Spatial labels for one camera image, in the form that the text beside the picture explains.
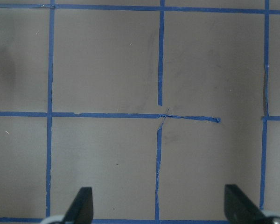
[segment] blue painter's tape line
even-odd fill
[[[160,0],[160,6],[165,6],[165,0]]]
[[[50,9],[49,19],[49,70],[48,70],[48,119],[47,119],[47,167],[46,167],[46,217],[51,210],[51,152],[52,152],[52,88],[53,88],[53,54],[54,54],[55,10]]]
[[[0,8],[51,8],[51,4],[0,4]]]
[[[149,113],[67,113],[67,112],[53,112],[53,117],[77,117],[77,118],[147,118],[157,119],[160,114]]]
[[[266,117],[266,120],[280,121],[280,116],[270,116],[270,117]]]
[[[93,224],[156,224],[155,220],[94,219]]]
[[[263,9],[243,9],[243,8],[206,8],[206,7],[164,7],[164,11],[174,12],[202,12],[202,13],[244,13],[244,14],[264,14]]]
[[[40,223],[41,218],[0,218],[0,223]],[[228,221],[212,220],[132,220],[132,219],[94,219],[93,224],[228,224]]]
[[[47,117],[47,113],[41,112],[0,112],[0,117]]]
[[[155,203],[154,203],[154,218],[156,221],[160,220],[160,206],[159,206],[159,175],[161,168],[161,152],[162,152],[162,126],[157,133],[157,156],[156,156],[156,175],[155,175]]]
[[[40,223],[42,218],[0,218],[0,223]]]
[[[265,49],[264,49],[264,64],[265,64],[265,101],[266,101],[266,116],[269,116],[268,107],[268,79],[269,79],[269,11],[270,11],[270,1],[265,1]]]
[[[265,184],[266,184],[266,137],[267,137],[267,121],[263,118],[262,127],[262,152],[261,152],[261,176],[260,176],[260,201],[259,208],[263,210],[265,202]]]
[[[119,10],[119,11],[159,11],[160,6],[109,6],[109,5],[71,5],[56,4],[58,9],[93,9],[93,10]]]
[[[280,10],[270,10],[269,14],[280,15]]]
[[[228,224],[228,221],[217,220],[161,220],[161,224]]]
[[[164,20],[165,20],[165,12],[160,11],[159,65],[158,65],[158,105],[160,106],[163,106],[162,89],[163,89],[163,56],[164,56]]]
[[[52,153],[52,117],[47,119],[47,167],[46,167],[46,217],[51,210],[51,153]]]
[[[53,112],[53,117],[71,117],[71,118],[146,118],[158,119],[162,117],[174,119],[189,119],[220,123],[220,118],[205,117],[205,116],[179,116],[170,114],[153,114],[153,113],[70,113],[70,112]]]
[[[177,116],[177,115],[167,115],[169,118],[175,119],[188,119],[188,120],[200,120],[200,121],[211,121],[215,123],[220,123],[220,118],[205,117],[205,116]]]
[[[175,12],[206,12],[206,13],[245,13],[264,14],[263,9],[242,8],[206,8],[206,7],[169,7],[169,6],[108,6],[108,5],[70,5],[56,4],[55,8],[94,9],[94,10],[126,10],[126,11],[175,11]]]

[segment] gray floor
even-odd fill
[[[48,0],[0,3],[49,4]],[[159,0],[56,0],[159,6]],[[264,0],[166,0],[166,6],[264,9]],[[270,0],[280,10],[280,0]],[[47,112],[48,8],[0,8],[0,112]],[[264,14],[56,9],[53,112],[166,113],[160,219],[225,220],[224,185],[257,205],[261,179]],[[269,110],[280,116],[280,15],[270,15]],[[154,220],[159,119],[52,118],[51,214],[92,186],[95,219]],[[44,218],[47,117],[0,117],[0,217]],[[265,209],[280,212],[280,121],[268,121]]]

